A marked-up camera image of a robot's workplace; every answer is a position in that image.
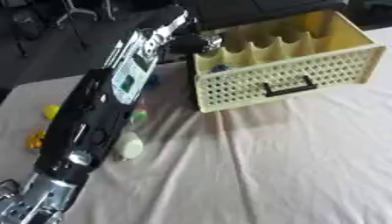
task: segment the metal stand leg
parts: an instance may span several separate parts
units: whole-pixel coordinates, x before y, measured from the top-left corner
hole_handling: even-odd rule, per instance
[[[69,4],[67,4],[67,3],[72,3],[71,0],[62,0],[62,2],[64,4],[64,6],[66,7],[66,18],[69,18],[69,21],[71,22],[71,26],[73,28],[73,32],[75,33],[76,38],[79,40],[81,48],[83,48],[83,50],[87,50],[88,49],[88,44],[86,44],[86,42],[84,42],[83,38],[81,37],[81,35],[78,32],[78,29],[76,29],[76,24],[74,22],[74,17],[72,16],[72,8],[70,7]]]
[[[56,24],[58,27],[61,27],[61,23],[64,20],[66,20],[69,17],[69,15],[74,14],[74,13],[88,14],[88,15],[93,16],[94,21],[98,20],[98,15],[94,11],[76,8],[74,6],[74,3],[72,2],[72,0],[66,0],[66,4],[67,5],[65,5],[65,7],[66,7],[67,12],[66,12],[66,14],[64,14],[62,17],[60,17],[57,20]]]
[[[112,14],[112,6],[111,6],[111,0],[105,0],[103,3],[104,5],[104,10],[106,11],[106,13],[108,14],[108,19],[110,19],[111,21],[115,21],[116,18],[113,16]]]

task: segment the small toy object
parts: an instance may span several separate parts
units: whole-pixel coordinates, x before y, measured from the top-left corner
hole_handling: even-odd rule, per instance
[[[141,105],[141,106],[136,106],[135,110],[132,113],[132,116],[130,117],[130,121],[132,123],[142,122],[147,120],[147,118],[148,118],[147,108]]]
[[[159,85],[160,81],[159,81],[159,77],[157,74],[152,73],[149,77],[149,79],[147,80],[147,83],[144,86],[144,89],[152,89],[154,87],[156,87],[157,85]]]
[[[213,69],[211,69],[210,74],[223,72],[223,71],[227,71],[230,69],[231,69],[231,67],[227,64],[218,64],[218,65],[214,66]]]
[[[44,106],[44,116],[46,119],[52,120],[59,112],[60,106],[56,104],[49,104]]]
[[[127,161],[143,152],[143,142],[135,132],[123,132],[115,143],[115,160]]]
[[[24,146],[29,149],[38,149],[42,146],[46,131],[39,129],[30,133],[24,141]]]

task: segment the yellow plastic drawer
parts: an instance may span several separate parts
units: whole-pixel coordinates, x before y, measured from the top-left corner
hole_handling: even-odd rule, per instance
[[[364,83],[385,50],[329,10],[208,32],[226,34],[222,48],[193,55],[202,112]],[[211,73],[220,64],[230,69]]]

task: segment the cable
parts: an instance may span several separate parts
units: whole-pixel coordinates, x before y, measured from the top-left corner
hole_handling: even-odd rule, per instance
[[[74,23],[74,18],[73,18],[72,13],[71,13],[71,8],[67,4],[66,0],[61,0],[61,1],[64,4],[64,7],[66,7],[66,14],[68,15],[69,20],[71,21],[71,26],[73,28],[73,32],[75,33],[76,38],[79,40],[81,48],[83,48],[83,50],[87,50],[88,49],[88,44],[86,44],[86,42],[84,42],[83,38],[81,37],[81,35],[79,34],[78,30],[76,29],[76,25]]]
[[[255,7],[260,11],[260,13],[263,14],[264,10],[260,6],[260,4],[257,2],[257,0],[251,0],[251,1],[255,5]]]

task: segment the yellow toy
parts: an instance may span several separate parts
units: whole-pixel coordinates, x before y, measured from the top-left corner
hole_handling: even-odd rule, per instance
[[[46,119],[52,120],[59,112],[59,105],[49,104],[44,106],[44,116]]]
[[[44,140],[45,135],[46,131],[42,129],[32,132],[25,139],[24,146],[30,149],[40,148],[42,146],[42,141]]]

